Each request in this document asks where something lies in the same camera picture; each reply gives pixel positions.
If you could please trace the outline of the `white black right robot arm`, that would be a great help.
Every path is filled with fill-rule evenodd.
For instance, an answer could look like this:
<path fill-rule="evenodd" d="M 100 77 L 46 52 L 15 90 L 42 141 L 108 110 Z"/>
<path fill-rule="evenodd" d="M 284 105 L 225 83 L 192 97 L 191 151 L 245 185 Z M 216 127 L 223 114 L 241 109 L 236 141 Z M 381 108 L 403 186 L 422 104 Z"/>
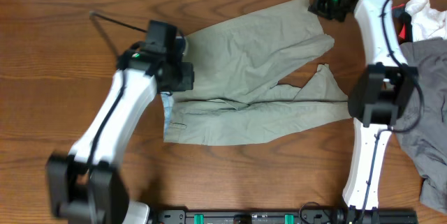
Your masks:
<path fill-rule="evenodd" d="M 411 209 L 379 208 L 378 187 L 390 136 L 398 133 L 413 92 L 422 92 L 418 70 L 400 49 L 392 0 L 314 0 L 308 10 L 342 22 L 353 13 L 362 36 L 366 67 L 349 94 L 355 142 L 341 207 L 302 207 L 302 223 L 417 223 Z"/>

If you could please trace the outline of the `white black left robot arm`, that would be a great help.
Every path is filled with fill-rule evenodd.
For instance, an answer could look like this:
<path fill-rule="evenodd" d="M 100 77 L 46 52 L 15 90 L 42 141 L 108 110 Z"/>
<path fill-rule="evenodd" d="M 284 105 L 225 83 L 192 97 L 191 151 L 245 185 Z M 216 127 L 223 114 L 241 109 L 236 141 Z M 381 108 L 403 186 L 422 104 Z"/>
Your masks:
<path fill-rule="evenodd" d="M 135 127 L 160 92 L 193 88 L 185 50 L 126 50 L 108 96 L 67 154 L 46 164 L 50 211 L 69 223 L 147 223 L 150 208 L 130 198 L 119 168 Z"/>

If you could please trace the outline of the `khaki green shorts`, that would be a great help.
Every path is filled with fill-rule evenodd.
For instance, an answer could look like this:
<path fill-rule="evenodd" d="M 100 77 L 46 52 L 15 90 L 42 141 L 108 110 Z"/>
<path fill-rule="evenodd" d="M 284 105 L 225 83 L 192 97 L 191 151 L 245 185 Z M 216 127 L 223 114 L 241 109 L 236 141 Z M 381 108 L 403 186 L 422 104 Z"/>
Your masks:
<path fill-rule="evenodd" d="M 163 96 L 164 141 L 261 144 L 348 119 L 346 94 L 327 64 L 302 87 L 281 83 L 335 43 L 308 7 L 292 0 L 188 35 L 193 89 Z"/>

